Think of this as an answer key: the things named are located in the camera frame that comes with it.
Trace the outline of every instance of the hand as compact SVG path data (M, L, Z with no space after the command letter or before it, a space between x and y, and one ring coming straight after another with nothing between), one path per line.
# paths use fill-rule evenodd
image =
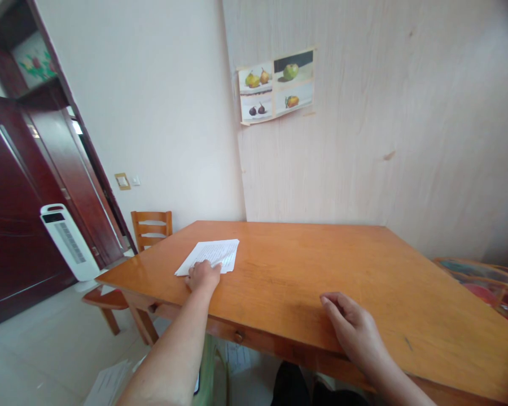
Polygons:
M322 293L323 304L341 347L367 376L393 364L386 346L378 333L373 317L348 296Z
M185 279L186 284L192 292L198 289L207 289L211 294L220 282L220 270L222 263L211 267L208 259L203 262L196 262L193 267L188 270L188 276Z

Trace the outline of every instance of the wooden table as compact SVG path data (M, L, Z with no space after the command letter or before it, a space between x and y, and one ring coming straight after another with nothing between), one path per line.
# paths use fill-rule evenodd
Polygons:
M385 227L198 221L98 278L120 288L145 339L147 311L174 318L189 291L174 272L199 241L239 239L207 331L371 389L319 301L368 309L397 364L439 404L508 403L508 321Z

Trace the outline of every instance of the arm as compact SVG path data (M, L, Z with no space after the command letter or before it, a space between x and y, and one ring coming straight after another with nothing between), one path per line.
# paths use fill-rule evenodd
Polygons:
M435 406L386 350L368 311L342 293L320 296L343 350L384 400L392 405Z
M221 264L208 260L190 268L192 294L177 318L156 342L124 390L119 406L189 405L202 363L209 302L220 281Z

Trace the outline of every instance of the table leg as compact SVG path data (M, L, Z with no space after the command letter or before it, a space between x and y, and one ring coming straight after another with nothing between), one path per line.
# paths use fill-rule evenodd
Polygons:
M153 346L158 340L158 333L156 332L148 313L133 305L130 305L130 311L132 312L135 323L141 332L141 337L144 338L143 342Z

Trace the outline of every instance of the door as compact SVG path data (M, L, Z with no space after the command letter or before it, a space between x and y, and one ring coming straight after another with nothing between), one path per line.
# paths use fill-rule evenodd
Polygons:
M40 218L65 204L17 104L0 98L0 322L75 282Z
M73 128L58 80L20 98L19 103L44 147L47 163L68 191L68 209L100 268L123 258L128 248Z

